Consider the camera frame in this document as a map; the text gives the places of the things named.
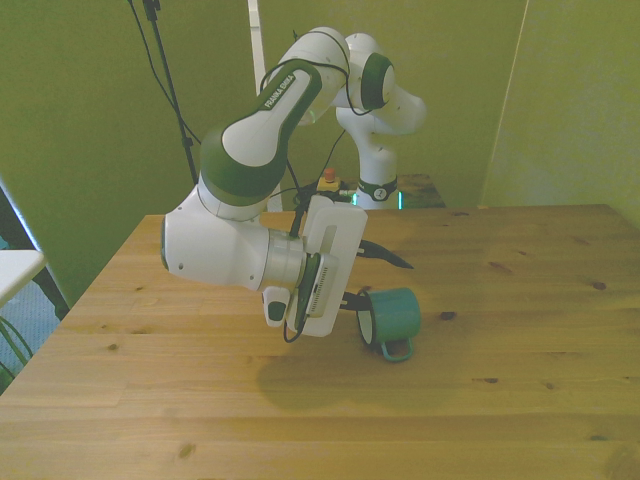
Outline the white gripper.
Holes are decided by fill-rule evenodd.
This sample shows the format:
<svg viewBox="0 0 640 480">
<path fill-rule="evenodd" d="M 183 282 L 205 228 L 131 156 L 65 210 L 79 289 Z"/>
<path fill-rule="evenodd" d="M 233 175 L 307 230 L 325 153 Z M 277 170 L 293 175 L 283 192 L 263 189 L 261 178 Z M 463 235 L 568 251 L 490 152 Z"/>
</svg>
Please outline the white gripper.
<svg viewBox="0 0 640 480">
<path fill-rule="evenodd" d="M 303 230 L 306 264 L 292 297 L 292 330 L 324 337 L 331 333 L 339 307 L 370 311 L 372 301 L 364 291 L 345 292 L 356 255 L 380 259 L 403 269 L 413 266 L 385 247 L 361 240 L 366 212 L 350 203 L 311 198 Z"/>
</svg>

